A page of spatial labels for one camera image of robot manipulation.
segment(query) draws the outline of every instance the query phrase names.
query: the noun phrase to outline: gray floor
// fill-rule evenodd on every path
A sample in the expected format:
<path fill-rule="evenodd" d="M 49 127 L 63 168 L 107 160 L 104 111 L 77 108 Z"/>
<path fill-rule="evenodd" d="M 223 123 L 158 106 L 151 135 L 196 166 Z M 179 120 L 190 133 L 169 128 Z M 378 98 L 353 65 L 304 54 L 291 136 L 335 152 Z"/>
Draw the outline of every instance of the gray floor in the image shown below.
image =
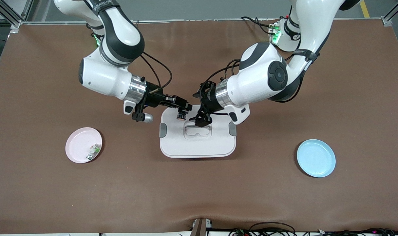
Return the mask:
<path fill-rule="evenodd" d="M 371 17 L 385 15 L 397 0 L 365 0 Z M 132 20 L 213 20 L 240 18 L 278 18 L 289 13 L 290 3 L 285 0 L 118 0 L 123 11 Z M 53 0 L 38 0 L 29 21 L 81 21 L 62 14 Z M 358 4 L 347 11 L 337 12 L 336 18 L 363 18 Z M 393 18 L 393 28 L 398 39 L 398 14 Z M 0 39 L 6 39 L 8 27 L 0 27 Z M 4 42 L 0 42 L 0 56 Z"/>

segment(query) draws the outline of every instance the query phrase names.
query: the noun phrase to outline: green led light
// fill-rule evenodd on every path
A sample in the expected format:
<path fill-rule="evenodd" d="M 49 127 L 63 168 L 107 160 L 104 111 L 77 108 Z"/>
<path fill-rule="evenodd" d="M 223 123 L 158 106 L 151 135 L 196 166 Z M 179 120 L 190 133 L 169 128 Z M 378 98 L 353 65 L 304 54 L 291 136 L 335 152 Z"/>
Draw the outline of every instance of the green led light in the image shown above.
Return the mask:
<path fill-rule="evenodd" d="M 280 29 L 280 26 L 279 25 L 269 25 L 269 28 L 270 29 L 275 29 L 275 30 L 278 30 L 278 29 Z"/>
<path fill-rule="evenodd" d="M 279 30 L 277 33 L 273 36 L 272 43 L 278 43 L 279 37 L 282 35 L 282 32 Z"/>
<path fill-rule="evenodd" d="M 95 39 L 95 41 L 97 42 L 97 46 L 100 46 L 100 40 L 97 38 L 96 35 L 94 35 L 94 39 Z"/>

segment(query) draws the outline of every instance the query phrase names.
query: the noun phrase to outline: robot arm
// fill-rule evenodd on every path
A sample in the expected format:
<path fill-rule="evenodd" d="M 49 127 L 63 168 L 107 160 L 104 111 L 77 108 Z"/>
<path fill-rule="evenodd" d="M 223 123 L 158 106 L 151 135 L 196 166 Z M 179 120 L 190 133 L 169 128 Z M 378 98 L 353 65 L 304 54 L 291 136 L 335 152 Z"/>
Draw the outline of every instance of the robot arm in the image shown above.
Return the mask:
<path fill-rule="evenodd" d="M 128 72 L 127 67 L 142 55 L 145 42 L 115 0 L 55 0 L 55 4 L 63 13 L 85 19 L 94 33 L 104 36 L 100 46 L 81 61 L 79 82 L 84 87 L 123 100 L 123 113 L 132 114 L 136 121 L 152 122 L 153 116 L 143 110 L 158 105 L 178 108 L 178 118 L 185 118 L 191 104 Z"/>
<path fill-rule="evenodd" d="M 348 10 L 359 3 L 360 0 L 345 0 L 339 7 L 340 10 Z M 291 10 L 288 18 L 281 18 L 274 23 L 281 32 L 276 36 L 270 36 L 273 45 L 285 52 L 293 52 L 301 42 L 301 28 L 299 26 L 299 18 L 296 13 L 296 1 L 292 1 Z"/>
<path fill-rule="evenodd" d="M 271 43 L 252 45 L 242 54 L 238 74 L 200 94 L 209 112 L 224 109 L 234 124 L 240 124 L 250 115 L 249 103 L 265 99 L 285 102 L 296 94 L 308 67 L 320 55 L 334 16 L 344 0 L 291 2 L 292 9 L 296 10 L 301 42 L 290 63 L 286 63 Z M 195 117 L 199 127 L 211 122 L 210 114 L 203 110 Z"/>

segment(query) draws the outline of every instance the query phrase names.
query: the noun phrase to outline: brown tablecloth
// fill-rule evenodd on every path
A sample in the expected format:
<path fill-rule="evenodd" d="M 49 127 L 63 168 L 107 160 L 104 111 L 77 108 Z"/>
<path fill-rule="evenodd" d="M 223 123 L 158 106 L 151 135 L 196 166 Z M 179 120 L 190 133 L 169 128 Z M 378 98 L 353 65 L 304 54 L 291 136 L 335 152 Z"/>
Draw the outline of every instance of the brown tablecloth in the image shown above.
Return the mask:
<path fill-rule="evenodd" d="M 145 51 L 172 69 L 165 90 L 190 100 L 211 73 L 267 40 L 246 22 L 139 25 Z M 160 151 L 160 114 L 136 123 L 122 102 L 82 87 L 79 62 L 95 49 L 79 26 L 20 27 L 0 61 L 0 233 L 163 232 L 197 217 L 214 227 L 281 221 L 297 230 L 398 229 L 398 42 L 381 20 L 335 21 L 290 103 L 251 104 L 232 155 L 173 160 Z M 161 80 L 166 71 L 154 64 Z M 154 81 L 136 60 L 130 71 Z M 81 127 L 103 135 L 87 164 L 65 155 Z M 296 165 L 320 139 L 337 164 L 326 178 Z"/>

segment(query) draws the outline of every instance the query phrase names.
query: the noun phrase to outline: blue plate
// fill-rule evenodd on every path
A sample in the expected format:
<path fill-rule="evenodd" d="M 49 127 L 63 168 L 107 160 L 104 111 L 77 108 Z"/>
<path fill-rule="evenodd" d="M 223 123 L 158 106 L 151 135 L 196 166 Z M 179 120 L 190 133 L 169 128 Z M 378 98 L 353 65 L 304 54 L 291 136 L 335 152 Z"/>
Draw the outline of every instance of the blue plate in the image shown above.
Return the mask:
<path fill-rule="evenodd" d="M 313 177 L 326 177 L 335 167 L 334 152 L 321 140 L 308 139 L 301 143 L 296 156 L 302 170 Z"/>

